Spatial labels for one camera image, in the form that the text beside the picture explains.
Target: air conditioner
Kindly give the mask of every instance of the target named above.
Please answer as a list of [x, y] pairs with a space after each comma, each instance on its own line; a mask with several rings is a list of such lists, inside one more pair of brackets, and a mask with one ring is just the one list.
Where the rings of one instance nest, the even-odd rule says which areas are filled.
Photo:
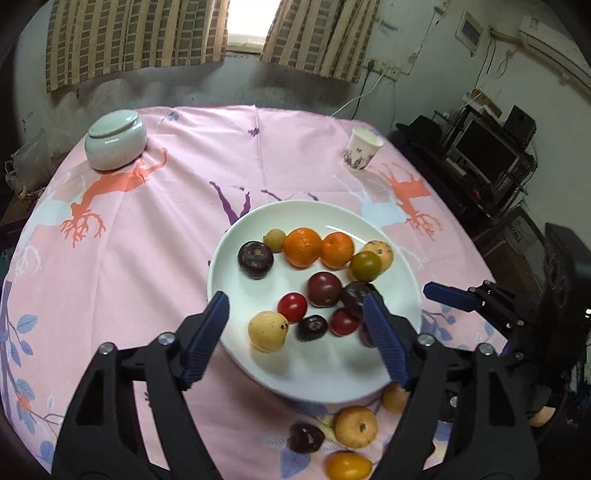
[[519, 39], [527, 52], [556, 70], [562, 83], [571, 84], [591, 98], [591, 68], [576, 43], [528, 16], [521, 21]]

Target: table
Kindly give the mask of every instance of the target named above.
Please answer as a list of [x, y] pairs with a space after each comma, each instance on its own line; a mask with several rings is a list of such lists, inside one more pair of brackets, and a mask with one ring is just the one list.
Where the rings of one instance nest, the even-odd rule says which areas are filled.
[[[391, 144], [363, 175], [344, 167], [347, 140], [360, 122], [254, 106], [140, 113], [149, 141], [135, 164], [101, 175], [85, 161], [82, 142], [73, 149], [23, 229], [4, 282], [4, 409], [47, 469], [97, 347], [144, 345], [202, 311], [217, 243], [258, 206], [307, 199], [359, 213], [399, 247], [420, 286], [434, 280], [467, 288], [491, 277], [444, 203]], [[488, 341], [500, 351], [505, 343], [478, 315], [427, 300], [422, 328], [461, 348]], [[149, 456], [165, 466], [145, 384], [135, 393]], [[222, 346], [185, 398], [226, 479], [324, 478], [325, 455], [340, 448], [326, 442], [312, 455], [288, 450], [291, 424], [329, 422], [340, 406], [279, 398]], [[377, 413], [379, 434], [361, 453], [377, 461], [400, 416], [381, 408], [379, 394], [364, 404]], [[449, 431], [440, 423], [428, 465], [441, 461]]]

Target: striped curtain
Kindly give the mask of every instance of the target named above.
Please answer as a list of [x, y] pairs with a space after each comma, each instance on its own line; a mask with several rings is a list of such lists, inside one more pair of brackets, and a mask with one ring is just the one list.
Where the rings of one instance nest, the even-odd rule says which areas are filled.
[[223, 60], [230, 0], [54, 0], [52, 92], [99, 75]]
[[261, 60], [357, 82], [379, 0], [281, 0]]

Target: metal screw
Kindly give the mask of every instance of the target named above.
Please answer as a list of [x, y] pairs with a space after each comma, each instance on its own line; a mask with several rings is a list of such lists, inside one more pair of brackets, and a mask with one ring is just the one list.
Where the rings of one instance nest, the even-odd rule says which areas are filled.
[[495, 353], [495, 349], [490, 343], [481, 343], [480, 345], [478, 345], [478, 349], [481, 353], [484, 353], [485, 355], [492, 355], [493, 353]]
[[106, 343], [103, 343], [99, 347], [99, 352], [101, 355], [109, 355], [113, 351], [114, 348], [115, 348], [114, 344], [112, 344], [111, 342], [106, 342]]
[[174, 342], [176, 340], [176, 337], [174, 336], [173, 333], [167, 332], [167, 333], [162, 333], [159, 337], [158, 337], [158, 343], [160, 345], [170, 345], [172, 342]]
[[418, 336], [417, 341], [423, 346], [431, 346], [435, 343], [435, 338], [428, 333], [422, 333]]

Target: speaker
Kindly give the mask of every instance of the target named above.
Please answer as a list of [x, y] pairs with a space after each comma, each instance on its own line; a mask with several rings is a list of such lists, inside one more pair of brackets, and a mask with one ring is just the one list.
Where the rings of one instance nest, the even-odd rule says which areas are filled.
[[535, 120], [517, 105], [513, 105], [503, 129], [525, 148], [535, 134]]

